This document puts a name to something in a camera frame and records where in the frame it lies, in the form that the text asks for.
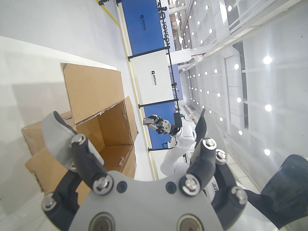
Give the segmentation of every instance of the joyson logo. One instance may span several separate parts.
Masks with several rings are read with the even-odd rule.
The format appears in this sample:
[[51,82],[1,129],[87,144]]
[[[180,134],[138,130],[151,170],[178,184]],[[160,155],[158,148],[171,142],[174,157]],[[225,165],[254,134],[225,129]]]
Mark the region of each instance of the joyson logo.
[[144,22],[144,19],[143,19],[143,18],[144,18],[144,16],[143,16],[143,15],[141,15],[141,16],[140,16],[140,18],[141,18],[141,20],[142,20],[143,30],[144,30],[144,31],[146,31],[147,29],[146,29],[146,27],[145,27],[145,22]]
[[151,72],[151,76],[152,76],[152,83],[153,83],[153,85],[157,85],[157,83],[156,83],[156,77],[155,77],[155,71],[152,71],[152,72]]

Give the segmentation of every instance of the blue panel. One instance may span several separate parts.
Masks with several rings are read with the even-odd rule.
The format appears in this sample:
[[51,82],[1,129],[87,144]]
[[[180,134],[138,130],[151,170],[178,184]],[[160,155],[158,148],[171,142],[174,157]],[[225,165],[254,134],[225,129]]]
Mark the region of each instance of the blue panel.
[[123,0],[133,55],[164,47],[156,0]]
[[[144,112],[146,117],[149,117],[150,115],[158,115],[162,119],[168,120],[171,124],[174,124],[174,102],[144,107]],[[153,149],[161,149],[163,143],[169,142],[171,140],[170,135],[158,134],[155,130],[152,129],[149,129],[149,132]]]
[[[172,69],[173,69],[174,81],[176,82],[177,98],[179,100],[182,100],[183,93],[182,93],[182,87],[181,87],[181,81],[180,81],[179,66],[177,64],[174,64],[172,65]],[[170,66],[169,66],[169,73],[170,73],[171,83],[173,84],[172,72],[171,72]],[[176,99],[175,90],[173,90],[173,98]]]

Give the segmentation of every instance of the white floor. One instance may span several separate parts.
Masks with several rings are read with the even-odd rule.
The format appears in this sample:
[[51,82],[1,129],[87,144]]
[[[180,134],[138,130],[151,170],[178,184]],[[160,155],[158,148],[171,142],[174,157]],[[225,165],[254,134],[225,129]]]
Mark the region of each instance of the white floor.
[[[106,8],[118,21],[114,0]],[[0,36],[73,54],[77,60],[87,58],[121,71],[124,94],[133,102],[139,131],[135,141],[135,178],[152,180],[116,22],[94,0],[0,0],[0,11]],[[45,221],[40,209],[42,194],[24,167],[31,155],[20,129],[42,120],[53,110],[69,110],[62,75],[46,66],[68,58],[63,54],[51,59],[47,50],[37,55],[22,42],[14,43],[13,48],[2,46],[0,52],[0,230],[55,230]]]

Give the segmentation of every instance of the metal gripper plate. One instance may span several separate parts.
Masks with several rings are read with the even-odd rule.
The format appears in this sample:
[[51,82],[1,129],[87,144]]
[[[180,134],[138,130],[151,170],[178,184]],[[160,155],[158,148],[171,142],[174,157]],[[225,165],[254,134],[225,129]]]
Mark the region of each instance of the metal gripper plate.
[[[186,214],[197,217],[203,230],[223,231],[204,193],[186,197],[180,192],[179,180],[186,173],[175,173],[153,182],[135,181],[117,171],[108,173],[115,182],[112,191],[101,197],[91,191],[76,213],[69,231],[88,230],[91,219],[100,212],[112,215],[117,231],[177,230],[179,219]],[[127,190],[122,194],[116,189],[120,181],[127,183]],[[166,191],[169,181],[176,184],[174,194]]]

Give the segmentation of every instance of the open cardboard box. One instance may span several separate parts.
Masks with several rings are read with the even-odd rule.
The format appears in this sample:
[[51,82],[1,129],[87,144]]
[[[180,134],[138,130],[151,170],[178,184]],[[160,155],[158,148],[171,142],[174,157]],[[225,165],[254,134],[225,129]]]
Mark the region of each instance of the open cardboard box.
[[[71,113],[61,114],[67,124],[85,134],[105,161],[107,170],[135,175],[134,141],[138,134],[132,103],[124,99],[121,73],[97,67],[61,64]],[[33,157],[25,164],[42,191],[54,191],[67,172],[45,148],[41,122],[22,129]],[[78,203],[90,188],[82,182]]]

